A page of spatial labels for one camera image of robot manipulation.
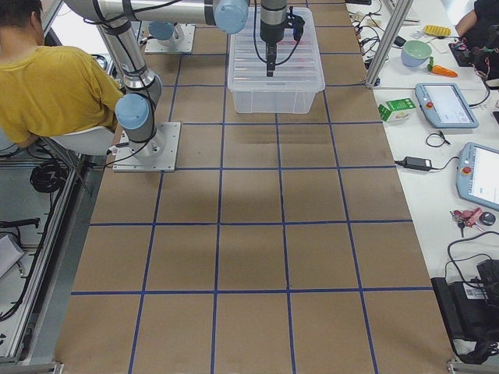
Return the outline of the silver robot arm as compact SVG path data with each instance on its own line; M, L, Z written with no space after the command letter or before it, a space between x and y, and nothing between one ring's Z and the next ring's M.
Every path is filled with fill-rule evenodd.
M175 48L185 38L181 26L170 22L150 22L149 37L167 48Z
M237 34L248 20L250 7L248 1L67 1L66 4L84 21L97 26L122 75L126 97L144 96L151 114L159 97L153 97L150 88L157 89L159 79L141 55L132 23L204 24L216 26L226 34ZM259 60L266 65L267 76L272 77L276 67L288 61L287 58L277 61L278 43L285 30L292 30L298 45L305 21L286 1L262 1L254 7L254 19L260 20L260 38L265 43L265 56Z

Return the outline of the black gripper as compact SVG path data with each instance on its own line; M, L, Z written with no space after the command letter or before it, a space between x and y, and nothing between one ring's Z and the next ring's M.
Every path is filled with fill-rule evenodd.
M276 58L277 58L277 45L266 43L266 69L267 74L266 77L273 77L274 70L276 66Z

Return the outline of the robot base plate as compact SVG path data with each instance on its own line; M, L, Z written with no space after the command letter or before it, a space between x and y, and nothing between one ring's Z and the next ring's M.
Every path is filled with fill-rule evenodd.
M185 23L151 22L145 53L158 54L190 54L196 27Z
M143 144L131 142L122 130L120 143L128 143L115 152L115 172L173 172L179 148L180 122L162 122L156 125L156 134L143 148Z

